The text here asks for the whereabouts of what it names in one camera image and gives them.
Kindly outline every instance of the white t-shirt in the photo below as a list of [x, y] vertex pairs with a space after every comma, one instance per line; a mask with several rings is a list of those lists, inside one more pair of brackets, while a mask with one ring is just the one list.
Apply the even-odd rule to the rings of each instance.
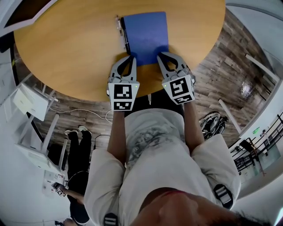
[[216, 135], [195, 148], [184, 142], [184, 119], [165, 109], [146, 109], [125, 118], [127, 169], [112, 154], [94, 150], [84, 196], [89, 218], [103, 225], [119, 192], [119, 223], [130, 225], [146, 196], [158, 188], [175, 188], [221, 205], [213, 189], [225, 185], [237, 199], [241, 181], [228, 147]]

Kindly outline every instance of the railing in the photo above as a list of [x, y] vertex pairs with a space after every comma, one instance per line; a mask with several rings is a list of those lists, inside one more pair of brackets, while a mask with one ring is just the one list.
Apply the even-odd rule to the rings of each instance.
[[[259, 155], [263, 154], [264, 152], [268, 152], [283, 136], [283, 120], [281, 118], [282, 114], [279, 116], [277, 115], [277, 120], [274, 122], [274, 124], [269, 128], [269, 130], [266, 132], [273, 130], [271, 135], [268, 137], [268, 140], [265, 139], [265, 136], [262, 136], [258, 141], [253, 143], [253, 140], [246, 139], [254, 148], [255, 150], [253, 152], [249, 152], [248, 150], [245, 150], [241, 146], [236, 146], [235, 149], [231, 151], [232, 157], [235, 157], [237, 154], [241, 153], [236, 159], [234, 159], [236, 167], [238, 169], [238, 172], [241, 172], [243, 169], [254, 165], [255, 166], [255, 160], [259, 162]], [[280, 121], [280, 124], [275, 128], [276, 123]]]

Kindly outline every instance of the round wooden table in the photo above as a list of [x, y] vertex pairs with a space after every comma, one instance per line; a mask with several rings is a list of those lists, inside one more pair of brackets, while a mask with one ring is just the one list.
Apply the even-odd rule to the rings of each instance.
[[[65, 95], [108, 101], [112, 65], [127, 56], [115, 16], [166, 12], [169, 51], [194, 69], [214, 46], [225, 0], [59, 0], [33, 25], [15, 31], [22, 60], [44, 84]], [[138, 96], [162, 89], [158, 64], [138, 67]]]

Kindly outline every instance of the blue folder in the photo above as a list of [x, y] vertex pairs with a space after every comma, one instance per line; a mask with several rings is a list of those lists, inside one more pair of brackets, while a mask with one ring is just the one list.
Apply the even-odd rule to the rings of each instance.
[[137, 66], [157, 63], [159, 52], [168, 52], [165, 12], [124, 16], [130, 51]]

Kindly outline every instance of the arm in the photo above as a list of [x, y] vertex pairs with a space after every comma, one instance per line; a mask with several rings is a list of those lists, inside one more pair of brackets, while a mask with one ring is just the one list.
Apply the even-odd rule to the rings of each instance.
[[71, 197], [73, 197], [74, 199], [76, 199], [78, 201], [79, 204], [84, 204], [84, 196], [77, 193], [77, 192], [74, 192], [72, 190], [68, 190], [68, 189], [65, 189], [63, 191], [66, 195], [69, 195]]
[[123, 165], [126, 162], [126, 132], [124, 112], [114, 112], [107, 151]]
[[190, 153], [204, 143], [203, 132], [199, 125], [195, 103], [193, 101], [185, 103], [185, 141]]

